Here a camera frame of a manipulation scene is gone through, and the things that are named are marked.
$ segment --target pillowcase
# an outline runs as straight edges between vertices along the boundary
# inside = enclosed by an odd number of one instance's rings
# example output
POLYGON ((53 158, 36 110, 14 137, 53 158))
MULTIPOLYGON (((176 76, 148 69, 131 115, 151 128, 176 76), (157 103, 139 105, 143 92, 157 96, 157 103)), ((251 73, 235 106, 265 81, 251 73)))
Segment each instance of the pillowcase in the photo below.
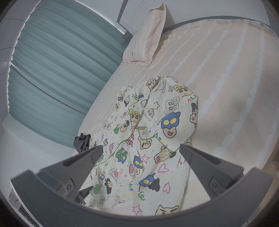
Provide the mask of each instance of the pillowcase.
POLYGON ((164 4, 151 9, 141 28, 134 34, 122 56, 123 62, 132 62, 139 66, 149 66, 157 49, 164 22, 166 6, 164 4))

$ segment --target mattress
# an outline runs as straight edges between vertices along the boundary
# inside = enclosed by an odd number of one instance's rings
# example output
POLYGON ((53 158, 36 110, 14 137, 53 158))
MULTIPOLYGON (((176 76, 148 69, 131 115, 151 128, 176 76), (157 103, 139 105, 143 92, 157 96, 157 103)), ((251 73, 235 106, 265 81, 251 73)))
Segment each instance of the mattress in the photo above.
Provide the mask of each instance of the mattress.
MULTIPOLYGON (((262 23, 203 20, 161 36, 148 67, 121 63, 80 129, 95 133, 114 110, 122 86, 169 75, 198 96, 193 147, 244 167, 262 168, 279 135, 279 39, 262 23)), ((180 209, 209 200, 190 170, 180 209)), ((103 209, 117 214, 123 207, 103 209)))

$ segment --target curtain fold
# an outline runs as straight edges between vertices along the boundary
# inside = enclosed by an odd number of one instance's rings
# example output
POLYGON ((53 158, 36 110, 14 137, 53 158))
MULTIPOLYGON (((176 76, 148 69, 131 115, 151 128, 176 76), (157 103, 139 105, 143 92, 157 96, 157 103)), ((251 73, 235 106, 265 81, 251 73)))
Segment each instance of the curtain fold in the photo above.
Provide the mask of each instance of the curtain fold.
POLYGON ((122 33, 86 6, 41 0, 12 55, 9 113, 37 134, 73 148, 126 47, 122 33))

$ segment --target yellow eye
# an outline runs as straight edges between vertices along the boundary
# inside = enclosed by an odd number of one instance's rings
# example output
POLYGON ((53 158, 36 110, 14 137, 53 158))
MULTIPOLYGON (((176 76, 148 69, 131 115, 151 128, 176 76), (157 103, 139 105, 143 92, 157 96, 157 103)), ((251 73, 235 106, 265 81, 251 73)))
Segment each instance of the yellow eye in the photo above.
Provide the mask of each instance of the yellow eye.
POLYGON ((173 119, 171 119, 170 124, 175 124, 176 121, 177 121, 177 119, 176 119, 176 118, 173 118, 173 119))
POLYGON ((170 123, 170 121, 168 119, 164 120, 164 125, 168 125, 170 123))

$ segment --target cartoon print pajamas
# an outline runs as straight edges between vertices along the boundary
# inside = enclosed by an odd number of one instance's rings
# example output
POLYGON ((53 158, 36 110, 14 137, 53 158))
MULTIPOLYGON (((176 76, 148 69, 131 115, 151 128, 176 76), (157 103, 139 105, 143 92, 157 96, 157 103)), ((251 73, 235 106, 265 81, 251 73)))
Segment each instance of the cartoon print pajamas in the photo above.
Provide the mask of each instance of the cartoon print pajamas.
POLYGON ((197 114, 197 96, 172 77, 124 87, 91 135, 89 147, 102 144, 104 153, 90 173, 89 207, 128 202, 136 216, 178 211, 189 173, 179 146, 190 143, 197 114))

